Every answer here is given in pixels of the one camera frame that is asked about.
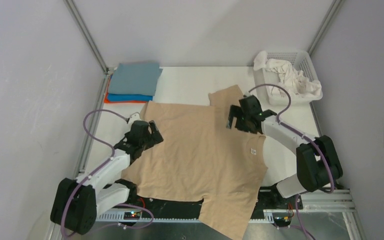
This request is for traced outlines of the beige t shirt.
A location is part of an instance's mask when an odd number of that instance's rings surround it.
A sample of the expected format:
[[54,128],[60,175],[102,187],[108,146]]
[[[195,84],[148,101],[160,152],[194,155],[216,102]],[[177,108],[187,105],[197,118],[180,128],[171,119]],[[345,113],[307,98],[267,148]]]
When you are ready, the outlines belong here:
[[146,103],[140,113],[154,121],[163,141],[145,150],[121,173],[141,197],[202,201],[199,221],[233,240],[243,238],[268,170],[266,137],[227,128],[239,86],[209,94],[210,104]]

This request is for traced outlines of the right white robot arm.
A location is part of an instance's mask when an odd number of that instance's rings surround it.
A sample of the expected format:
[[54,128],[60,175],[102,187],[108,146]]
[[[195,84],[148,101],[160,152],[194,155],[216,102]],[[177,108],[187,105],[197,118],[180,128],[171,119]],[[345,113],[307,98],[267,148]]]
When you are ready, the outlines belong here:
[[343,176],[343,169],[333,140],[326,136],[306,135],[280,119],[272,110],[262,110],[256,96],[250,95],[239,100],[238,105],[229,108],[226,127],[263,134],[276,140],[296,156],[296,174],[277,182],[270,195],[271,204],[283,209],[291,197],[314,192],[330,185]]

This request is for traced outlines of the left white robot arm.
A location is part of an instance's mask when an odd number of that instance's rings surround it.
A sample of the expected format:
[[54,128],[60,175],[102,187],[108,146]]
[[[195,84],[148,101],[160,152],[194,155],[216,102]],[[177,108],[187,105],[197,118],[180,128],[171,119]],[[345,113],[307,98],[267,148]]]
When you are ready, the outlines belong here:
[[129,131],[115,145],[111,154],[96,169],[75,179],[64,178],[58,185],[50,213],[51,222],[63,233],[85,235],[98,216],[109,209],[137,204],[137,185],[129,180],[110,180],[129,167],[142,153],[163,142],[155,121],[129,120]]

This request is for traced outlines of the bright blue folded t shirt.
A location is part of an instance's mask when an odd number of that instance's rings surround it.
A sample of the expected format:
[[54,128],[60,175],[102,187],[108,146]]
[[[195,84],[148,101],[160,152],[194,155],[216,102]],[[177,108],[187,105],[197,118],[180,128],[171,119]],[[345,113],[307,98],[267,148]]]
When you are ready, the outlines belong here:
[[151,95],[141,95],[141,94],[111,94],[111,93],[109,93],[109,95],[108,95],[108,99],[110,101],[122,101],[122,100],[127,100],[130,98],[132,98],[133,100],[137,100],[137,101],[149,102],[149,101],[152,101],[154,97]]

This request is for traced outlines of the orange folded t shirt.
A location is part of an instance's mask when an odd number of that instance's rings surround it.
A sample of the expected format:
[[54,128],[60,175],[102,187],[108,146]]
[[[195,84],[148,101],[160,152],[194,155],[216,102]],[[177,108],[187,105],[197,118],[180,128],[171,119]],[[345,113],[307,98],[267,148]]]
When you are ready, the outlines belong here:
[[121,103],[132,103],[132,104],[144,104],[146,103],[146,101],[143,101],[143,100],[134,100],[132,97],[127,100],[120,100],[120,101],[111,101],[108,99],[109,97],[109,92],[108,92],[108,89],[109,89],[109,85],[110,85],[110,82],[111,82],[111,79],[112,79],[112,74],[108,77],[108,80],[107,80],[107,84],[106,84],[106,88],[105,88],[105,95],[104,95],[104,100],[103,102],[105,104],[121,104]]

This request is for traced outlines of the grey-blue folded t shirt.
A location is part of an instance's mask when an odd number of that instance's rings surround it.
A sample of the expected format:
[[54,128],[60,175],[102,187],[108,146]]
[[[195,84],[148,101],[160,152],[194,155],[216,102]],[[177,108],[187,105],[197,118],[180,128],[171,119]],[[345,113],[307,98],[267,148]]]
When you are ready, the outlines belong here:
[[153,96],[162,72],[157,62],[120,63],[111,77],[108,93]]

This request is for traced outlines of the left small circuit board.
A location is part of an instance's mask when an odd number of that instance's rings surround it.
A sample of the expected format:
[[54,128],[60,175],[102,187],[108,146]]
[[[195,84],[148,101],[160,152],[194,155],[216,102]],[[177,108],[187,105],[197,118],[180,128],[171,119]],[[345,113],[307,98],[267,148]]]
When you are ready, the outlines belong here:
[[123,214],[124,220],[139,220],[141,218],[141,211],[125,211]]

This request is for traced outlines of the small circuit board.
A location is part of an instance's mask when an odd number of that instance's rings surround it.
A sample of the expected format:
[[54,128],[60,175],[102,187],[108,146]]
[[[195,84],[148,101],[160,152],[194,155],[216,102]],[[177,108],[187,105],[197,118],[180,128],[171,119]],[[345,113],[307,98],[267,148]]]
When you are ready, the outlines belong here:
[[124,220],[139,220],[141,218],[141,211],[125,211],[123,214]]
[[288,228],[291,225],[292,218],[288,216],[284,217],[274,217],[273,218],[273,225],[276,228]]

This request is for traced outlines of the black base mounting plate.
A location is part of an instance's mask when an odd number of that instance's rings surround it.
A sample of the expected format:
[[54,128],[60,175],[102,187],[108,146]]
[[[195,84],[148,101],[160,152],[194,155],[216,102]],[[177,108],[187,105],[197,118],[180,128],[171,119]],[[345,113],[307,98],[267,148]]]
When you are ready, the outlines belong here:
[[[264,211],[280,210],[282,213],[295,210],[295,197],[283,198],[275,187],[260,187],[251,220],[266,220]],[[129,194],[127,204],[150,210],[156,219],[192,220],[199,217],[203,201],[183,202],[161,199],[149,199],[137,195],[134,187]]]

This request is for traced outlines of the right small circuit board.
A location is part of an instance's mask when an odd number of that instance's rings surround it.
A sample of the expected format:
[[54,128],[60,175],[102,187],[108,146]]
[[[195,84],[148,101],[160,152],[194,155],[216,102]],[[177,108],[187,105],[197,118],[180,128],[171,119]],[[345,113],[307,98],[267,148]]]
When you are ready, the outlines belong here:
[[276,228],[288,228],[291,225],[292,218],[288,216],[284,217],[274,217],[273,218],[273,225]]

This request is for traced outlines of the front aluminium rail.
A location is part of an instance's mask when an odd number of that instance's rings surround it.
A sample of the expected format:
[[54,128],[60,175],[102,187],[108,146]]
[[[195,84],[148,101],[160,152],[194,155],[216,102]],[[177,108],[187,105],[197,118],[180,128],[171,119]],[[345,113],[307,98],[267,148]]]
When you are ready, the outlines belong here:
[[[300,213],[340,213],[340,212],[353,212],[355,211],[355,204],[353,203],[352,196],[349,190],[336,190],[332,194],[326,194],[322,191],[315,191],[307,194],[303,194],[299,197],[299,201],[295,204],[295,208],[299,209]],[[154,214],[140,206],[133,205],[132,208],[114,206],[103,213],[92,213],[93,209],[88,208],[88,212],[85,216],[85,223],[87,227],[92,227],[96,221],[98,222],[119,222],[134,224],[137,222],[147,223],[151,220],[151,216]],[[129,219],[124,220],[124,212],[141,212],[141,218],[137,220]],[[295,209],[290,212],[281,212],[280,210],[265,210],[264,216],[267,219],[257,219],[249,221],[251,223],[274,223],[274,217],[290,217],[295,219]],[[197,219],[161,219],[153,218],[155,223],[197,223]]]

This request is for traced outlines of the right aluminium frame post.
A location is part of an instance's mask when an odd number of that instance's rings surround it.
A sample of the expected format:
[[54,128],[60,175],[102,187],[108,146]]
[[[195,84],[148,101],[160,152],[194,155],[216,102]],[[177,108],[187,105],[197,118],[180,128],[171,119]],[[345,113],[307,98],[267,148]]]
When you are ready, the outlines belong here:
[[345,0],[333,0],[330,7],[328,8],[328,11],[326,12],[314,38],[312,39],[308,49],[307,53],[312,56],[318,46],[320,45],[321,41],[323,40],[324,36],[328,32],[330,26],[335,21],[336,16],[340,12],[343,4],[345,3]]

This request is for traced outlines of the aluminium frame post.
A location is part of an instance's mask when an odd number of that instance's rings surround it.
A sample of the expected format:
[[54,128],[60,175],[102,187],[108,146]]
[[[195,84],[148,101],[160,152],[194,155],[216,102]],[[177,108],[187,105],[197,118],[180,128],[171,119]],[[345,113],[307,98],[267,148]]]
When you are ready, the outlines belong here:
[[330,7],[328,8],[328,11],[326,12],[314,38],[312,39],[308,49],[307,53],[312,56],[318,46],[320,45],[321,41],[323,40],[324,36],[328,32],[330,26],[335,21],[336,16],[340,12],[343,4],[345,3],[345,0],[333,0]]
[[74,0],[63,0],[64,4],[66,5],[69,13],[71,14],[75,24],[77,25],[81,35],[83,36],[87,46],[89,47],[90,51],[92,52],[92,55],[94,56],[95,60],[97,61],[100,69],[104,74],[107,74],[109,71],[109,68],[107,64],[104,61],[104,58],[102,57],[102,54],[100,53],[97,44],[95,43],[92,34],[90,33],[86,22],[84,21],[84,18],[82,17],[81,12],[79,11],[76,3]]

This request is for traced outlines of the left aluminium frame post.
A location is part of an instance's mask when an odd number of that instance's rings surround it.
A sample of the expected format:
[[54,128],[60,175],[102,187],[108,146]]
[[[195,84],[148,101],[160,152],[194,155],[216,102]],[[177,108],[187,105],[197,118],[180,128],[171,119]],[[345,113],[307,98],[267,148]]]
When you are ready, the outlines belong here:
[[97,44],[95,43],[92,34],[90,33],[86,22],[84,21],[84,18],[82,17],[81,12],[79,11],[76,3],[74,0],[63,0],[64,4],[66,5],[69,13],[71,14],[75,24],[77,25],[81,35],[83,36],[87,46],[89,47],[90,51],[92,52],[92,55],[94,56],[95,60],[97,61],[100,69],[104,74],[107,74],[109,71],[109,68],[107,64],[104,61],[104,58],[102,57],[102,54],[100,53]]

